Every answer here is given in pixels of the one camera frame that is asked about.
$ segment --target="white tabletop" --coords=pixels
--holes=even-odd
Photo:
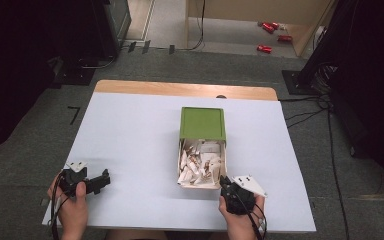
[[[226,230],[219,190],[177,185],[184,106],[224,109],[228,176],[251,174],[268,193],[268,231],[316,231],[280,102],[97,92],[67,159],[88,162],[89,178],[110,173],[111,184],[87,196],[88,226]]]

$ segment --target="black controller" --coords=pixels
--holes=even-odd
[[[229,213],[244,215],[254,209],[254,193],[241,188],[235,182],[232,183],[227,176],[220,176],[220,185],[222,187],[220,195],[226,200],[226,207]]]
[[[60,180],[60,188],[69,197],[76,196],[77,184],[83,181],[86,184],[86,194],[93,192],[98,194],[101,189],[110,184],[110,174],[108,169],[102,172],[102,175],[93,179],[87,179],[87,168],[83,168],[79,172],[75,172],[72,169],[64,169],[61,173],[62,178]]]

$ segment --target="white controller part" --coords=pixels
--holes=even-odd
[[[257,183],[257,181],[253,177],[251,177],[251,175],[233,177],[233,181],[245,190],[248,190],[252,193],[258,194],[266,198],[268,197],[266,191],[264,191],[264,189]]]
[[[86,167],[87,162],[79,162],[79,163],[66,163],[71,170],[78,173],[80,172],[84,167]]]

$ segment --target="person's left hand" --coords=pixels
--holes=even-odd
[[[48,196],[52,199],[52,190],[55,186],[55,177],[51,186],[48,189]],[[68,197],[62,192],[58,186],[56,191],[56,198],[61,197],[60,202],[64,202]],[[76,188],[76,199],[68,199],[61,206],[58,212],[58,218],[63,227],[63,234],[61,239],[77,240],[81,239],[83,232],[86,229],[88,220],[88,209],[86,203],[86,184],[80,182]]]

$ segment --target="person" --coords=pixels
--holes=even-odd
[[[48,196],[52,199],[52,191],[55,185],[56,177],[48,189]],[[61,196],[65,200],[67,196],[57,187],[56,196]],[[259,195],[255,196],[256,204],[264,210],[265,198]],[[223,215],[227,224],[227,234],[230,240],[255,240],[256,236],[253,231],[251,221],[247,215],[235,215],[227,211],[226,201],[224,197],[219,198],[219,211]],[[259,227],[259,219],[263,218],[263,214],[254,207],[254,222]],[[62,224],[63,234],[61,240],[80,240],[86,230],[88,221],[88,208],[86,203],[86,185],[80,182],[76,187],[76,198],[68,199],[59,210],[58,218]]]

